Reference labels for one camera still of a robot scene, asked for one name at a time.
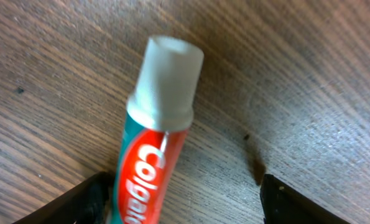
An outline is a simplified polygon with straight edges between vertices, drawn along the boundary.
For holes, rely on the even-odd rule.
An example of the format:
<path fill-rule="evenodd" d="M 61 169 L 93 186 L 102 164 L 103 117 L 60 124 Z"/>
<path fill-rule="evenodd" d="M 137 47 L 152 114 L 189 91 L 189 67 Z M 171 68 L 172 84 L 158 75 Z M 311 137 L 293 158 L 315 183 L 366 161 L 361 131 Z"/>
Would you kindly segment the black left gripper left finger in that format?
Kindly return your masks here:
<path fill-rule="evenodd" d="M 14 224 L 105 223 L 113 182 L 113 173 L 99 172 Z"/>

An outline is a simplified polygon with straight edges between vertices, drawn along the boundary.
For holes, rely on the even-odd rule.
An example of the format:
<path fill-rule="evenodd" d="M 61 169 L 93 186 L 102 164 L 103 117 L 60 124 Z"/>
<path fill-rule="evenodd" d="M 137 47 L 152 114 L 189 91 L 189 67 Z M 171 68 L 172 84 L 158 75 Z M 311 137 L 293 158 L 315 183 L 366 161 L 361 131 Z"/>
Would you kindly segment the red green toothpaste tube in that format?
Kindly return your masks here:
<path fill-rule="evenodd" d="M 188 130 L 204 53 L 184 40 L 149 37 L 126 104 L 108 223 L 157 223 Z"/>

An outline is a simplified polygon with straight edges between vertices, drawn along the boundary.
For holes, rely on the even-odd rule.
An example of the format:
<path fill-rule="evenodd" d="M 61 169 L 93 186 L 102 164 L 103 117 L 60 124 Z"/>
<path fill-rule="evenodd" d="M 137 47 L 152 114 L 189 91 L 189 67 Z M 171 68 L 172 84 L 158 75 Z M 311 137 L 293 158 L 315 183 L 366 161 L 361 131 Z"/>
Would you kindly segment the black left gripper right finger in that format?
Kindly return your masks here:
<path fill-rule="evenodd" d="M 347 224 L 271 174 L 264 175 L 260 199 L 265 224 Z"/>

